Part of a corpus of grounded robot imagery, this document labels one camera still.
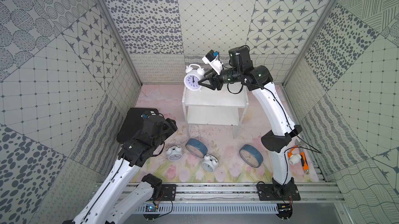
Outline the white twin-bell alarm clock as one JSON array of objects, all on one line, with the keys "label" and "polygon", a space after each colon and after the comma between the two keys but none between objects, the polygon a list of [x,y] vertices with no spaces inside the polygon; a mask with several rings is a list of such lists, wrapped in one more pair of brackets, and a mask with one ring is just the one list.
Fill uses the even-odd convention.
[{"label": "white twin-bell alarm clock", "polygon": [[175,162],[182,159],[182,147],[181,146],[172,146],[166,150],[166,155],[169,161]]},{"label": "white twin-bell alarm clock", "polygon": [[215,156],[207,154],[203,157],[203,159],[202,168],[205,171],[213,173],[218,168],[219,161]]},{"label": "white twin-bell alarm clock", "polygon": [[199,81],[205,78],[205,70],[198,64],[190,64],[185,69],[186,76],[183,80],[188,90],[200,91],[201,85]]}]

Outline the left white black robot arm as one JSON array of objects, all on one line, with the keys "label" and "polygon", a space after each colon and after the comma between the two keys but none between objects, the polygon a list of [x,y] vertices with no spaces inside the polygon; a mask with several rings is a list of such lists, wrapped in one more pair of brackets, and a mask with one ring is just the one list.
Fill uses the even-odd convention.
[{"label": "left white black robot arm", "polygon": [[140,171],[154,151],[178,129],[176,121],[160,113],[146,111],[141,115],[142,129],[124,142],[111,172],[84,209],[68,224],[122,224],[149,200],[163,198],[162,180],[152,174],[142,178],[127,197],[119,201],[123,190]]}]

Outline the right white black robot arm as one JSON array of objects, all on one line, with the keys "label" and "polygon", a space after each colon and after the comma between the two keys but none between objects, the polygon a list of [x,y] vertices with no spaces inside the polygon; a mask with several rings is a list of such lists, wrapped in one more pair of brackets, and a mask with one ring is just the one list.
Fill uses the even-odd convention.
[{"label": "right white black robot arm", "polygon": [[209,51],[202,61],[212,69],[205,73],[199,85],[221,90],[223,85],[241,83],[252,92],[271,124],[271,130],[262,136],[261,142],[271,155],[273,186],[281,192],[287,191],[295,184],[288,164],[288,146],[302,132],[302,127],[291,120],[283,107],[269,70],[253,65],[247,45],[230,49],[229,57],[231,67],[225,69],[218,52]]}]

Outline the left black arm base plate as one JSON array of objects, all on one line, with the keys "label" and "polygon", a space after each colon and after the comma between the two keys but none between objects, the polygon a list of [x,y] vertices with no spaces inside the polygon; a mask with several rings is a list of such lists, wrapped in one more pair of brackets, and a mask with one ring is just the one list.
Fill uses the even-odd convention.
[{"label": "left black arm base plate", "polygon": [[150,201],[174,201],[176,197],[176,184],[162,184],[154,189]]}]

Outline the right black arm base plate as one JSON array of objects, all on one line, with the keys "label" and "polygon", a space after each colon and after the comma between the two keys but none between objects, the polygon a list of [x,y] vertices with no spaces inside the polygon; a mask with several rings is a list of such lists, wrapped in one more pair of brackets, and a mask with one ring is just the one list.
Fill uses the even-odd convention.
[{"label": "right black arm base plate", "polygon": [[284,201],[290,200],[300,201],[301,196],[295,184],[285,184],[279,186],[277,184],[264,184],[256,185],[257,194],[260,201]]}]

